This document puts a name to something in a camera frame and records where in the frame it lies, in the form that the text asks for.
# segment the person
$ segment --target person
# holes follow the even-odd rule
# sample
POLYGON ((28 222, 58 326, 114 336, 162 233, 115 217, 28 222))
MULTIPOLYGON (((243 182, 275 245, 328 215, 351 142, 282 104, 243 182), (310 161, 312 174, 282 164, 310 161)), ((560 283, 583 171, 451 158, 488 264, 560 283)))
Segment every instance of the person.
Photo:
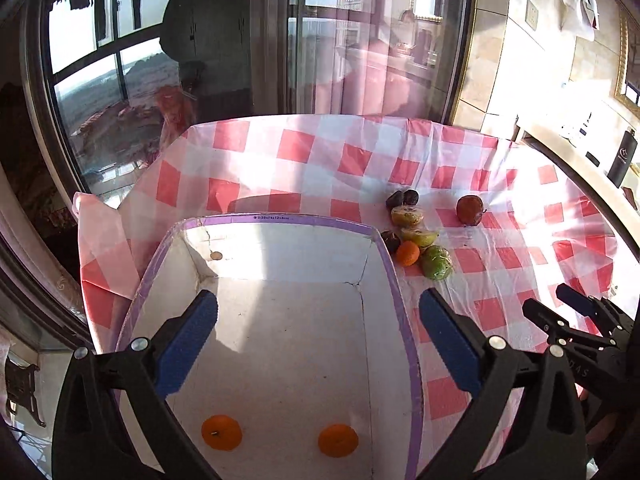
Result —
POLYGON ((198 123, 252 114, 248 0, 169 0, 160 46, 198 123))

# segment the blue gripper pad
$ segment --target blue gripper pad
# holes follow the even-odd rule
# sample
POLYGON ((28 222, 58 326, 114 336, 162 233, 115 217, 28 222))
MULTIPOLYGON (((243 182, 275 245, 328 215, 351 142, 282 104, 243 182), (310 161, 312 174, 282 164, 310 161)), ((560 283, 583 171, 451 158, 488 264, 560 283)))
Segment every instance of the blue gripper pad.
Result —
POLYGON ((189 317, 156 363, 156 393, 161 399, 180 390, 218 320, 218 300, 201 290, 188 306, 189 317))
POLYGON ((572 309, 578 312, 578 314, 582 314, 584 317, 591 317, 591 319, 595 319, 597 317, 593 302, 585 295, 581 294, 577 290, 573 290, 565 283, 561 283, 556 287, 556 298, 569 305, 572 309))
POLYGON ((420 320, 456 386, 476 398, 482 389, 479 375, 480 356, 429 290, 420 295, 418 310, 420 320))

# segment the gold frame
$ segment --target gold frame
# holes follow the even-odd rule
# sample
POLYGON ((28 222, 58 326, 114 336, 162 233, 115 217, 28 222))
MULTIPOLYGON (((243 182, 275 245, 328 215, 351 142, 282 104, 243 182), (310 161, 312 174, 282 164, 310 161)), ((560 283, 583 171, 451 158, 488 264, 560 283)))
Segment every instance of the gold frame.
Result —
POLYGON ((629 57, 629 23, 624 10, 620 9, 620 64, 618 65, 618 81, 613 97, 628 109, 636 118, 640 119, 640 106, 629 99, 625 93, 626 65, 629 57))

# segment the tablecloth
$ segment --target tablecloth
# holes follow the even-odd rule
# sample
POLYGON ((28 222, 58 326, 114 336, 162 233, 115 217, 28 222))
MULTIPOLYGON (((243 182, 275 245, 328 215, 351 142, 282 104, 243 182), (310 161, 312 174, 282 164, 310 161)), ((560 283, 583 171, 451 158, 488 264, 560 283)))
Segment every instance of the tablecloth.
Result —
MULTIPOLYGON (((385 199, 413 188, 424 223, 440 231, 454 274, 433 283, 417 266, 396 269, 418 347, 425 420, 420 466, 469 402, 418 322, 420 293, 436 286, 453 309, 514 348, 545 347, 522 315, 538 298, 572 326, 594 326, 555 296, 569 283, 599 296, 609 288, 616 239, 594 205, 542 154, 507 140, 425 120, 269 116, 189 128, 114 210, 78 195, 82 292, 98 351, 114 348, 146 266, 165 233, 185 218, 220 212, 333 216, 391 228, 385 199), (487 213, 464 227, 455 206, 482 197, 487 213)), ((518 397, 508 403, 483 463, 500 451, 518 397)))

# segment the black bottle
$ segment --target black bottle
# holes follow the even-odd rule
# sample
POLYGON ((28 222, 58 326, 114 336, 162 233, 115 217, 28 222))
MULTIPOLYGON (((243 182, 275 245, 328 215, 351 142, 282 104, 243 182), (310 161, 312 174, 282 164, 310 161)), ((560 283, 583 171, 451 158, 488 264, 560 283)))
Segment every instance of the black bottle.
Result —
POLYGON ((609 180, 612 181, 616 187, 620 187, 620 184, 622 184, 622 179, 625 177, 626 171, 631 164, 631 159, 636 152, 638 141, 634 138, 635 134, 636 132, 632 128, 629 128, 625 132, 622 137, 622 142, 620 142, 618 152, 616 153, 616 158, 613 160, 609 173, 607 173, 609 180))

